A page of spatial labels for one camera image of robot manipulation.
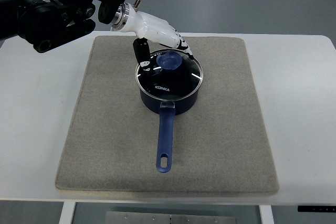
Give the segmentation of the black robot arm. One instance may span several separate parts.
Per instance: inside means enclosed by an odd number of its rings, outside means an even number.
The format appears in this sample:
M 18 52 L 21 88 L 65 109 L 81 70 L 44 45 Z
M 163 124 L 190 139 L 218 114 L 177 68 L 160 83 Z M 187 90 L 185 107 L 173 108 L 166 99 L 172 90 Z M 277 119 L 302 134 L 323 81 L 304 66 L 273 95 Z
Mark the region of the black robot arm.
M 98 12 L 103 24 L 118 23 L 125 0 L 1 0 L 1 40 L 16 35 L 44 53 L 90 34 Z

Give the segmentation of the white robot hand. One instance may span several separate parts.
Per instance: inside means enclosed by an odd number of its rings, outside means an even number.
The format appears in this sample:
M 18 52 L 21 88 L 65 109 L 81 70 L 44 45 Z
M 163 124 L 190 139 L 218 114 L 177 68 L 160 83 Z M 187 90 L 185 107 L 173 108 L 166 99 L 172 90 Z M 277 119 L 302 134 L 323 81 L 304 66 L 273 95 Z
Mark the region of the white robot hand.
M 194 59 L 188 44 L 167 21 L 141 11 L 136 11 L 128 3 L 122 4 L 118 8 L 112 19 L 112 28 L 123 33 L 135 33 L 137 36 L 137 39 L 133 42 L 135 57 L 140 68 L 147 73 L 151 71 L 151 55 L 148 41 L 182 51 L 190 59 Z

